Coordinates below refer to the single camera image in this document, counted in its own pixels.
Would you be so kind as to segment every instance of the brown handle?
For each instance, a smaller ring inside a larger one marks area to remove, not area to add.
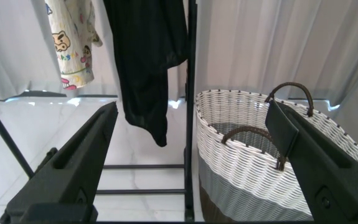
[[[273,142],[273,139],[271,138],[271,135],[268,131],[263,130],[262,128],[256,128],[256,127],[252,127],[252,126],[241,126],[239,128],[235,128],[231,131],[229,131],[227,134],[225,134],[223,136],[222,139],[222,143],[226,144],[227,140],[229,140],[231,137],[233,137],[234,135],[244,132],[244,131],[249,131],[255,134],[259,134],[265,138],[267,138],[270,142]],[[285,162],[286,162],[286,158],[283,157],[282,155],[279,156],[279,158],[277,158],[277,164],[276,164],[276,168],[280,171],[284,170],[285,167]]]
[[[271,93],[267,96],[266,100],[265,100],[265,103],[269,102],[271,98],[274,99],[274,94],[282,87],[284,86],[288,86],[288,85],[291,85],[291,86],[296,86],[300,89],[302,89],[304,91],[304,94],[306,94],[306,98],[308,99],[308,102],[309,102],[309,109],[308,109],[308,116],[311,117],[313,115],[313,109],[314,109],[314,106],[313,106],[313,99],[311,98],[311,94],[309,92],[309,90],[302,84],[300,83],[295,83],[295,82],[286,82],[286,83],[283,83],[283,84],[280,84],[278,85],[276,88],[274,88],[273,91],[271,91]]]

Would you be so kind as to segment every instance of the cartoon print shirt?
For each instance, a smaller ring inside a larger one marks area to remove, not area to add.
[[[93,81],[92,43],[103,43],[97,35],[91,0],[45,0],[52,28],[62,86],[75,90]]]

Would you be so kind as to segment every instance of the black metal rack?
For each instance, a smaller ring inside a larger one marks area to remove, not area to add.
[[[132,190],[97,190],[100,195],[122,194],[184,194],[185,221],[194,221],[194,200],[192,190],[192,125],[194,113],[194,82],[195,82],[195,46],[197,30],[197,4],[195,0],[189,0],[189,58],[187,61],[187,123],[186,123],[186,147],[184,148],[184,164],[155,164],[155,165],[104,165],[103,169],[184,169],[184,189],[132,189]],[[34,171],[25,160],[16,143],[8,133],[0,120],[0,135],[4,142],[24,169],[28,178],[34,176]]]

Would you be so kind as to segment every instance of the laundry basket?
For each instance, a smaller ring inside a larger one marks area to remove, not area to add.
[[[309,107],[292,107],[358,161],[358,144],[332,119],[313,109],[309,91],[284,83],[269,96],[209,90],[196,96],[200,199],[207,222],[312,220],[290,161],[285,163],[265,126],[269,104],[283,86],[301,88]]]

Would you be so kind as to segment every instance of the marble floor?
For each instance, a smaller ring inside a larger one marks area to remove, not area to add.
[[[63,144],[102,105],[112,98],[12,98],[0,102],[0,119],[33,169],[52,147]],[[320,110],[328,113],[324,103]],[[158,147],[151,135],[125,121],[121,103],[105,164],[180,164],[186,134],[186,104],[169,102],[167,146]],[[193,143],[192,173],[195,220],[202,221],[198,191],[198,165]],[[0,216],[27,177],[0,138]],[[179,189],[183,170],[106,170],[99,189]],[[98,220],[184,221],[183,195],[96,196]]]

